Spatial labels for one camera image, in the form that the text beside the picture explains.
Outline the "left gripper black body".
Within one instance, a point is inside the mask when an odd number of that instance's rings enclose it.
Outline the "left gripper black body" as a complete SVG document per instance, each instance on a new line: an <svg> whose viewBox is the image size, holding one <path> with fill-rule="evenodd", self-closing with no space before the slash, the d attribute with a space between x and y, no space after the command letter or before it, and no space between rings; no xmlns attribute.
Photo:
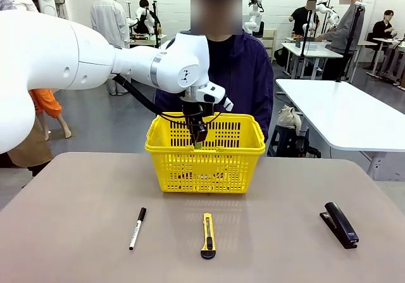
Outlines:
<svg viewBox="0 0 405 283"><path fill-rule="evenodd" d="M182 103L182 113L188 127L195 127L203 124L203 118L213 115L213 104L211 103Z"/></svg>

